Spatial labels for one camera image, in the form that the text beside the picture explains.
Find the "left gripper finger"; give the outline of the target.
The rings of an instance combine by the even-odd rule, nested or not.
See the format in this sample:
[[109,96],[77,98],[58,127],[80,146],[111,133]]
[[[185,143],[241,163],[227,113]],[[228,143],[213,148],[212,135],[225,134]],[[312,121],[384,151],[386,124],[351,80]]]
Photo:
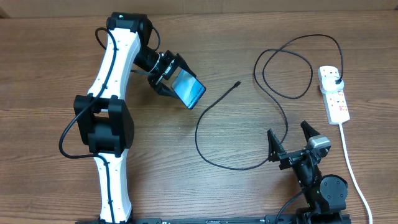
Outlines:
[[168,86],[164,85],[162,82],[155,84],[153,86],[153,89],[160,96],[168,96],[178,99],[177,94],[173,90],[171,90]]
[[181,69],[185,70],[189,74],[191,74],[193,77],[197,77],[196,74],[190,69],[186,61],[183,59],[183,57],[180,54],[177,54],[177,60],[178,60],[178,65]]

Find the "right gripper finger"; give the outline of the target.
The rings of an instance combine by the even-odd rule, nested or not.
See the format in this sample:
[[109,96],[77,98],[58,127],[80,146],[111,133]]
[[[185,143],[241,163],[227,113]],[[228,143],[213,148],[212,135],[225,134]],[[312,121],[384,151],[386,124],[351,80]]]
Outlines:
[[300,123],[300,126],[303,130],[306,141],[314,136],[320,135],[320,133],[312,128],[305,120]]
[[267,131],[267,138],[269,143],[268,160],[271,162],[279,161],[280,157],[286,154],[282,143],[278,140],[271,129]]

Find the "Samsung Galaxy smartphone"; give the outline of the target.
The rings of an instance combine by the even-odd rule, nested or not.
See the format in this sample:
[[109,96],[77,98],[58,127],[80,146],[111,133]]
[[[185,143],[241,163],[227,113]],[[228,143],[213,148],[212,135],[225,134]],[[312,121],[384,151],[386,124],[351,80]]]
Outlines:
[[178,73],[171,85],[182,103],[192,110],[206,92],[205,86],[191,73],[184,69]]

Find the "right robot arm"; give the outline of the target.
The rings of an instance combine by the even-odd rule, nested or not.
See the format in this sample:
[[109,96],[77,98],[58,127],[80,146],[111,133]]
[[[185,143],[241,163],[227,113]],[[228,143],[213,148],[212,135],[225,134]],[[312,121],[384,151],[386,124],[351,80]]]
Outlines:
[[[322,175],[318,168],[321,160],[331,148],[330,140],[313,129],[306,121],[300,124],[307,144],[300,150],[286,152],[274,132],[269,129],[269,157],[271,162],[279,162],[279,169],[293,169],[301,191],[293,196],[279,210],[277,215],[264,217],[266,223],[351,223],[349,215],[341,212],[346,209],[348,183],[338,175]],[[284,215],[284,210],[303,195],[305,208],[298,208],[294,214]]]

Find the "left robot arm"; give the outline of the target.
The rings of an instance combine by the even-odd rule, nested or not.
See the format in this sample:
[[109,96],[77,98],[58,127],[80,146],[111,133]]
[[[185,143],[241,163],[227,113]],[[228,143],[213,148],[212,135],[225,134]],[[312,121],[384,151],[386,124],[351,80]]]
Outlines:
[[97,165],[102,208],[97,223],[130,223],[126,161],[134,139],[134,122],[125,96],[133,65],[147,74],[158,95],[193,109],[206,88],[186,61],[171,51],[148,46],[154,26],[145,14],[114,12],[107,18],[103,61],[87,95],[78,95],[74,111],[83,144]]

